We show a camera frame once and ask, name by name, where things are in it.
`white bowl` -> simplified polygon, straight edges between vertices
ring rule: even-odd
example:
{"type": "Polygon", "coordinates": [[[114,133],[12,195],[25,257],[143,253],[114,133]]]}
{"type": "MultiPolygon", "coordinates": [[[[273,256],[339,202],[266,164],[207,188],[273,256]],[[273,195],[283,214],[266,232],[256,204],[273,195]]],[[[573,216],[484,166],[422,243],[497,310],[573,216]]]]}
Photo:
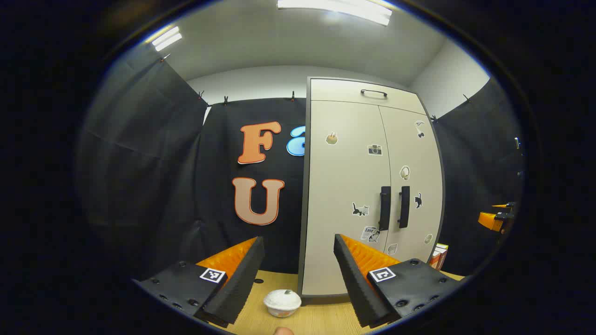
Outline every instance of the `white bowl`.
{"type": "Polygon", "coordinates": [[[273,315],[274,317],[278,317],[278,318],[287,318],[290,315],[294,314],[294,312],[296,312],[298,309],[293,309],[291,311],[284,311],[282,309],[275,309],[275,308],[271,308],[271,307],[267,307],[267,311],[269,311],[269,314],[273,315]]]}
{"type": "Polygon", "coordinates": [[[286,318],[296,312],[302,300],[292,290],[274,290],[265,296],[263,303],[274,317],[286,318]]]}

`black curtain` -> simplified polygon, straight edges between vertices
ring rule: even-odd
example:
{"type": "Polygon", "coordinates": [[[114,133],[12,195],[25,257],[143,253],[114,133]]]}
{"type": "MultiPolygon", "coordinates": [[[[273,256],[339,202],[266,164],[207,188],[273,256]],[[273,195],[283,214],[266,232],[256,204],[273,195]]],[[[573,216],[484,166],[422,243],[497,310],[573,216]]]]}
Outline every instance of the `black curtain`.
{"type": "Polygon", "coordinates": [[[434,123],[445,170],[445,214],[439,242],[449,245],[442,270],[470,275],[501,238],[478,223],[479,213],[522,193],[524,157],[519,123],[494,79],[434,123]]]}
{"type": "Polygon", "coordinates": [[[261,269],[297,273],[300,254],[300,218],[304,157],[292,156],[286,145],[292,129],[304,126],[306,99],[270,98],[215,104],[205,121],[197,160],[195,179],[201,216],[200,236],[191,242],[195,255],[206,257],[255,236],[263,236],[265,259],[261,269]],[[238,164],[242,154],[244,125],[277,121],[281,132],[273,134],[270,150],[263,162],[238,164]],[[284,181],[280,191],[279,212],[273,223],[264,226],[248,224],[234,209],[235,188],[232,179],[252,178],[251,205],[255,213],[265,211],[265,179],[284,181]]]}
{"type": "Polygon", "coordinates": [[[207,104],[152,45],[104,76],[80,134],[77,186],[88,219],[131,276],[179,259],[197,217],[192,180],[207,104]]]}

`cabinet top handle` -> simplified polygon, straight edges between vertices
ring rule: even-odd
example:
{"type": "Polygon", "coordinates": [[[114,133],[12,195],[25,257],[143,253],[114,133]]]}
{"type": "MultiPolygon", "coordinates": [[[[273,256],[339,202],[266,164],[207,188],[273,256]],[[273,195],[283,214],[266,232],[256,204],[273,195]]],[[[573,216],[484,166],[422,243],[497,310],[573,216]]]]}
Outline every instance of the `cabinet top handle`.
{"type": "Polygon", "coordinates": [[[361,89],[360,93],[364,94],[364,92],[376,92],[376,93],[383,93],[383,96],[386,97],[387,93],[381,91],[373,91],[372,89],[361,89]]]}

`bowl lid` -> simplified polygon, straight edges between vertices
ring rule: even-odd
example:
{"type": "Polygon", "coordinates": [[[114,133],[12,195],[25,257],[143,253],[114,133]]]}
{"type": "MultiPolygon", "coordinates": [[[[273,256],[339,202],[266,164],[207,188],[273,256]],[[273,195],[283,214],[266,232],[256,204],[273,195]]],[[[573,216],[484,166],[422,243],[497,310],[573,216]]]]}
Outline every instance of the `bowl lid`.
{"type": "Polygon", "coordinates": [[[263,299],[265,306],[281,311],[292,311],[302,304],[300,296],[292,290],[274,290],[263,299]]]}

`sticker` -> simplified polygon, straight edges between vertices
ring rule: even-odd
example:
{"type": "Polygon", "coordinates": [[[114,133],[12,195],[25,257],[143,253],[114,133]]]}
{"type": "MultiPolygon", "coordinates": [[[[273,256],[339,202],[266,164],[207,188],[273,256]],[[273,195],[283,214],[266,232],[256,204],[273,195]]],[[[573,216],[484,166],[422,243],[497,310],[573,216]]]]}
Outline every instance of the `sticker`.
{"type": "Polygon", "coordinates": [[[414,197],[414,201],[416,201],[416,208],[422,207],[422,194],[418,192],[418,196],[414,197]]]}
{"type": "Polygon", "coordinates": [[[375,232],[373,235],[370,235],[368,237],[368,241],[369,242],[375,242],[375,243],[378,242],[379,235],[381,235],[381,231],[380,230],[378,230],[377,232],[375,232]]]}
{"type": "Polygon", "coordinates": [[[257,125],[246,125],[240,128],[244,133],[242,144],[242,155],[238,157],[238,164],[254,164],[265,160],[265,154],[260,152],[260,146],[269,150],[273,145],[273,134],[281,132],[279,122],[258,123],[257,125]]]}
{"type": "Polygon", "coordinates": [[[337,133],[331,132],[331,134],[327,135],[325,142],[327,142],[327,144],[335,145],[335,143],[337,143],[337,133]]]}
{"type": "Polygon", "coordinates": [[[423,126],[423,125],[424,125],[424,122],[422,122],[422,121],[416,121],[414,123],[414,126],[416,127],[416,130],[418,131],[418,137],[420,137],[420,138],[424,137],[424,132],[422,132],[420,130],[420,126],[423,126]]]}
{"type": "Polygon", "coordinates": [[[383,281],[383,280],[387,280],[387,279],[391,279],[391,278],[395,277],[395,274],[389,268],[380,268],[378,270],[369,271],[368,273],[371,274],[371,277],[377,283],[379,281],[383,281]]]}
{"type": "Polygon", "coordinates": [[[374,156],[382,156],[383,151],[381,150],[381,146],[378,144],[371,144],[368,146],[368,154],[374,156]]]}
{"type": "Polygon", "coordinates": [[[280,190],[285,182],[279,179],[265,179],[262,183],[267,191],[265,212],[254,213],[251,206],[253,188],[257,182],[252,178],[236,177],[232,179],[234,185],[234,209],[238,217],[252,225],[264,226],[277,219],[280,209],[280,190]]]}
{"type": "Polygon", "coordinates": [[[373,235],[376,231],[377,231],[377,227],[364,227],[364,230],[362,230],[362,236],[360,236],[360,239],[366,240],[371,235],[373,235]]]}
{"type": "Polygon", "coordinates": [[[207,268],[202,275],[200,275],[201,279],[213,281],[214,283],[219,283],[221,279],[224,277],[225,271],[215,270],[207,268]]]}
{"type": "Polygon", "coordinates": [[[290,136],[294,137],[285,146],[285,149],[292,156],[304,156],[304,133],[306,126],[296,127],[290,132],[290,136]]]}
{"type": "Polygon", "coordinates": [[[408,180],[409,179],[409,166],[404,165],[402,166],[401,171],[399,171],[399,175],[402,177],[403,180],[408,180]]]}
{"type": "Polygon", "coordinates": [[[352,203],[352,207],[353,207],[352,215],[358,215],[358,216],[367,216],[368,215],[368,207],[369,206],[362,206],[362,207],[356,208],[356,204],[352,203]]]}
{"type": "Polygon", "coordinates": [[[397,251],[398,251],[398,244],[397,243],[390,244],[389,247],[387,248],[387,255],[394,255],[397,251]]]}

